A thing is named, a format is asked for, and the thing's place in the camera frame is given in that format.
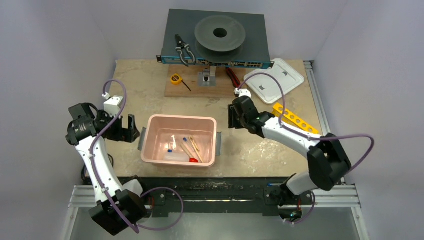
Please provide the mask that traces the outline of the small glass beaker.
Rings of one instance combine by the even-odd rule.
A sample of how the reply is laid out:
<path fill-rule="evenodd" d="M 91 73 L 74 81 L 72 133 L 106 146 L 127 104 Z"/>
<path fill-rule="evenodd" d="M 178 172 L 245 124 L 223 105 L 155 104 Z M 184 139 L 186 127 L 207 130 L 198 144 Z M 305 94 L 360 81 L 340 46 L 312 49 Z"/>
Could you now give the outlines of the small glass beaker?
<path fill-rule="evenodd" d="M 176 137 L 175 135 L 171 135 L 169 140 L 168 140 L 168 150 L 173 150 L 175 151 L 177 149 L 177 141 L 176 141 Z"/>

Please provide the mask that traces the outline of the white squeeze bottle red cap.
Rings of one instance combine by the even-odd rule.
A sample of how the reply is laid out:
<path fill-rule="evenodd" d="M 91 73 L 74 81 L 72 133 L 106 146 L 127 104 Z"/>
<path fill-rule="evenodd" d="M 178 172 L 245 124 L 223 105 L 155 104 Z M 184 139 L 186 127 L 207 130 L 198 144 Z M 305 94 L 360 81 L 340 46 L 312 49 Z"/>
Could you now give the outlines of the white squeeze bottle red cap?
<path fill-rule="evenodd" d="M 196 158 L 189 157 L 186 153 L 181 153 L 181 152 L 166 152 L 162 160 L 167 162 L 179 162 L 179 163 L 198 163 L 199 162 Z"/>

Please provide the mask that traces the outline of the pink plastic bin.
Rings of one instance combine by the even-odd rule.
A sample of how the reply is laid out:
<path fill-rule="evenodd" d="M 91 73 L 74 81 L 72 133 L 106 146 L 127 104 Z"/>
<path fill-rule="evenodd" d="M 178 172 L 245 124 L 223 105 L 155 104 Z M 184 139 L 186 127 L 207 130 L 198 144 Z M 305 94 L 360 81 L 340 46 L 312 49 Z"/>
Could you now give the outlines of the pink plastic bin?
<path fill-rule="evenodd" d="M 177 149 L 173 152 L 185 153 L 180 145 L 184 143 L 198 163 L 163 160 L 165 153 L 168 152 L 171 135 L 175 135 L 177 143 Z M 201 163 L 196 152 L 183 141 L 183 138 L 189 136 L 193 136 L 204 163 Z M 217 121 L 212 117 L 155 114 L 149 118 L 143 132 L 140 156 L 143 162 L 149 164 L 209 168 L 216 162 L 217 140 Z"/>

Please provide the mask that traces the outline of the wooden stick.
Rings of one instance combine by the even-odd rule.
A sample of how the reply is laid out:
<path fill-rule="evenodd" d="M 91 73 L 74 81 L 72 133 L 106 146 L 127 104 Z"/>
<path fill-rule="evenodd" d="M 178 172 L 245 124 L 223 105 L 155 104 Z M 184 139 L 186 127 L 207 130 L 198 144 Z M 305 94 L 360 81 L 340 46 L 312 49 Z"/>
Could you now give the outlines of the wooden stick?
<path fill-rule="evenodd" d="M 188 139 L 190 140 L 191 145 L 192 145 L 192 147 L 193 147 L 194 151 L 196 152 L 196 154 L 197 154 L 197 156 L 198 156 L 198 158 L 199 158 L 200 162 L 201 162 L 201 163 L 204 163 L 204 160 L 203 160 L 203 158 L 202 158 L 202 156 L 201 156 L 201 154 L 200 154 L 200 149 L 199 149 L 198 145 L 196 144 L 195 139 L 193 138 L 193 136 L 192 136 L 192 135 L 189 135 L 189 136 L 188 136 Z"/>

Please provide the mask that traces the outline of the yellow test tube rack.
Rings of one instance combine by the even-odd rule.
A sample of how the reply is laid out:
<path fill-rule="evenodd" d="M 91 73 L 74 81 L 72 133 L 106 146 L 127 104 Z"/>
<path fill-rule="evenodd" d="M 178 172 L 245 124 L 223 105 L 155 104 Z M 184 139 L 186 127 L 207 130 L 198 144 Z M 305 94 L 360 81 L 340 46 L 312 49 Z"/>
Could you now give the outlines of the yellow test tube rack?
<path fill-rule="evenodd" d="M 296 114 L 291 112 L 288 108 L 285 108 L 285 111 L 283 111 L 283 105 L 280 103 L 275 103 L 272 106 L 272 114 L 275 115 L 277 118 L 283 114 L 282 121 L 286 124 L 292 125 L 294 127 L 297 127 L 305 132 L 311 133 L 311 134 L 319 134 L 320 132 L 311 126 L 309 123 L 304 121 L 302 118 L 298 117 Z"/>

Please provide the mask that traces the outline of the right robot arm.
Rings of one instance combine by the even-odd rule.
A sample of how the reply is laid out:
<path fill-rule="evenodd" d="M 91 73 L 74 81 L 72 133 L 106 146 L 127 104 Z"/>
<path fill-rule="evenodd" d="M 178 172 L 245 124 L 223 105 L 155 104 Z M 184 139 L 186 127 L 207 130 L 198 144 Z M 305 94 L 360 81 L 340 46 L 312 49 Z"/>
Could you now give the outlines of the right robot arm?
<path fill-rule="evenodd" d="M 352 168 L 335 135 L 320 136 L 291 125 L 281 126 L 278 117 L 270 112 L 259 112 L 248 96 L 240 96 L 228 105 L 228 127 L 246 129 L 250 134 L 283 144 L 306 158 L 308 170 L 294 174 L 281 185 L 280 196 L 288 204 L 311 190 L 330 191 Z"/>

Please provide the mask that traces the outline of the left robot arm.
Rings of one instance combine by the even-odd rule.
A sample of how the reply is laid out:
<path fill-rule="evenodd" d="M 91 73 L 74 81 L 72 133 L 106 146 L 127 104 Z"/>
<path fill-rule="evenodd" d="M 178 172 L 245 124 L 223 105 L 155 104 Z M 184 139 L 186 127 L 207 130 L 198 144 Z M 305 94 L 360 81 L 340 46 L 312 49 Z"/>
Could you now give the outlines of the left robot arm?
<path fill-rule="evenodd" d="M 92 103 L 79 103 L 68 111 L 72 121 L 65 138 L 83 159 L 94 189 L 91 219 L 112 236 L 127 228 L 139 233 L 137 222 L 147 216 L 144 203 L 149 191 L 135 177 L 122 184 L 106 149 L 106 140 L 133 143 L 140 137 L 135 116 L 128 115 L 128 127 L 124 128 L 121 116 L 99 110 Z"/>

